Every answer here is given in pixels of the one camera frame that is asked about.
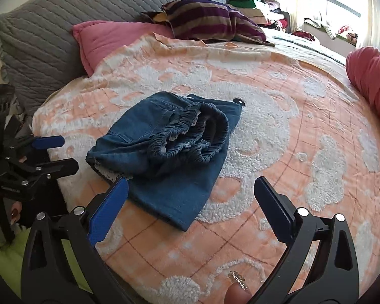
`bedspread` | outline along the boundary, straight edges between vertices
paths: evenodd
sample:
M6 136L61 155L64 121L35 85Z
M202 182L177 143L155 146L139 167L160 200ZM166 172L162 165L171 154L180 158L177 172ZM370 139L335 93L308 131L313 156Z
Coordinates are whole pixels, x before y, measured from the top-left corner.
M87 205L108 184L85 162L88 150L120 116L158 91L245 102L227 159L209 201L187 232L127 201L96 248L150 303L223 303L229 269L255 292L280 259L254 199L264 175L278 193L314 215L345 215L354 239L363 293L380 272L380 125L339 68L324 68L278 47L143 36L106 57L35 113L37 136L63 135L51 159L74 157L76 175L59 179L68 209ZM112 179L113 175L103 170ZM310 249L294 289L316 252Z

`folded jeans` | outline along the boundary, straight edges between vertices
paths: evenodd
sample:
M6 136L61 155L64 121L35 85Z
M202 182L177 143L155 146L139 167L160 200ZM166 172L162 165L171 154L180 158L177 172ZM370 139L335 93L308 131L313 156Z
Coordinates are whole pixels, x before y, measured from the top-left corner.
M159 92L126 111L86 161L97 172L101 165L132 177L129 198L186 231L210 196L241 110L234 102Z

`jeans pocket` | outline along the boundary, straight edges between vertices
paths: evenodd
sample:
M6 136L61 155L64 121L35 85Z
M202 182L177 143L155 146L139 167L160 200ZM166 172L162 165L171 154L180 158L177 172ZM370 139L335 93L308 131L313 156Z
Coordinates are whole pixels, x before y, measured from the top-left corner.
M125 112L110 129L109 133L120 137L126 143L145 140L162 130L178 108L165 102L148 98Z

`screw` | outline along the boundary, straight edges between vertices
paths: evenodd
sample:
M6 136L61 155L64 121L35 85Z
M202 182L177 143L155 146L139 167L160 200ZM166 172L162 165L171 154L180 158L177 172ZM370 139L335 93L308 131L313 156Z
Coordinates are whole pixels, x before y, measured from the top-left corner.
M309 212L306 208L298 208L297 212L301 216L308 216Z
M343 222L345 220L345 216L342 214L336 214L336 219L340 222Z
M81 215L85 212L85 209L84 207L76 207L75 209L73 209L73 213L75 215Z
M40 212L40 213L37 214L37 219L38 220L42 220L44 218L45 218L45 213L44 212Z

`purple striped pillow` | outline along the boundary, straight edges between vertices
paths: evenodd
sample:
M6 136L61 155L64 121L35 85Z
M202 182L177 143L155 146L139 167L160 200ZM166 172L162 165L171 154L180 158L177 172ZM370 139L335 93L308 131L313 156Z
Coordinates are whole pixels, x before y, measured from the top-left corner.
M274 46L263 30L226 4L212 0L175 0L162 6L176 39L238 40Z

